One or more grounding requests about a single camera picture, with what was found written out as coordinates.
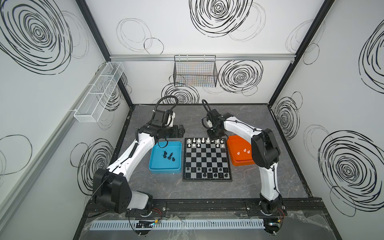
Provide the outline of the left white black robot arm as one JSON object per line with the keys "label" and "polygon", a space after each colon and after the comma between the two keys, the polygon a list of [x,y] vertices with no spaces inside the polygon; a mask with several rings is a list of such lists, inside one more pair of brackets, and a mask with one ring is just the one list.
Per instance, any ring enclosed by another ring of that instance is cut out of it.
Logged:
{"label": "left white black robot arm", "polygon": [[118,214],[128,210],[138,210],[142,215],[152,212],[152,195],[132,191],[129,180],[143,157],[160,139],[184,136],[184,127],[174,125],[175,117],[173,109],[153,110],[151,120],[135,131],[135,140],[127,150],[106,169],[94,173],[92,203]]}

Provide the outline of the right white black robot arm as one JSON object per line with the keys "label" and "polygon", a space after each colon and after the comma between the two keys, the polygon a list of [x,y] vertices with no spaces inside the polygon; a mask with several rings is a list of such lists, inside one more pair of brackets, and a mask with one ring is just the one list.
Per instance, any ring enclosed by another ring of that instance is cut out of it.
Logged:
{"label": "right white black robot arm", "polygon": [[260,193],[261,212],[270,216],[278,211],[282,204],[282,195],[278,187],[278,162],[281,154],[274,133],[270,129],[258,129],[246,124],[230,113],[220,114],[217,110],[204,107],[207,116],[202,119],[210,139],[216,140],[232,132],[251,145],[251,155],[259,167],[262,189]]}

